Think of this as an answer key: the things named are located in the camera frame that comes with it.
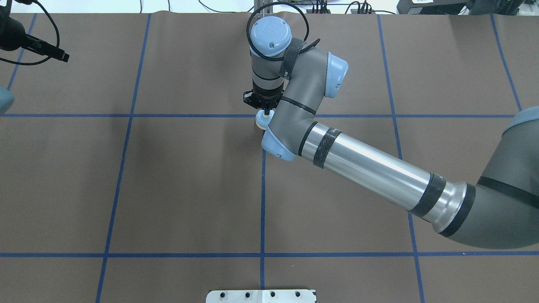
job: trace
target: gray robot arm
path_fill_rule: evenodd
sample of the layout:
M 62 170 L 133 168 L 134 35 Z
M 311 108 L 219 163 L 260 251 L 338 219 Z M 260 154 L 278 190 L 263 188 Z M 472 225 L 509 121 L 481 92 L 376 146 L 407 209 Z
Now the gray robot arm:
M 273 16 L 251 31 L 253 45 L 268 57 L 286 54 L 289 35 L 284 20 Z M 282 61 L 261 58 L 252 48 L 251 58 L 255 88 L 278 90 Z M 477 185 L 453 183 L 313 120 L 323 97 L 334 97 L 342 84 L 348 69 L 343 62 L 316 48 L 297 57 L 262 140 L 267 152 L 288 161 L 306 158 L 456 242 L 490 249 L 539 242 L 539 107 L 515 117 Z

